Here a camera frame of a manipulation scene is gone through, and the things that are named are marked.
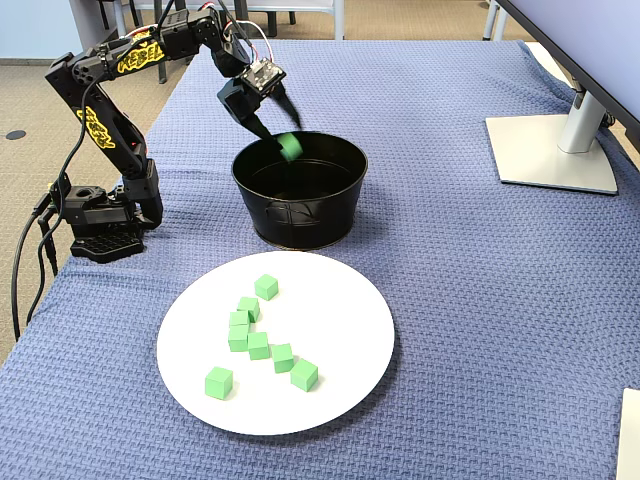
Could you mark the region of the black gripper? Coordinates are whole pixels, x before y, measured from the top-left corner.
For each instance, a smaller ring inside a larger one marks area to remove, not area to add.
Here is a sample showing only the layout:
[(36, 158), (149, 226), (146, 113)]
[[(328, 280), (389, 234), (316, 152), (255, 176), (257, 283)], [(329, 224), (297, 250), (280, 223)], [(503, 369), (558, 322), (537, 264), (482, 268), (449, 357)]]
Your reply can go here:
[[(265, 96), (249, 86), (239, 78), (229, 80), (217, 93), (217, 97), (231, 117), (251, 133), (265, 141), (276, 150), (281, 144), (263, 125), (257, 117)], [(302, 129), (302, 122), (298, 110), (289, 99), (282, 84), (277, 84), (271, 91), (271, 99), (290, 117), (298, 130)]]

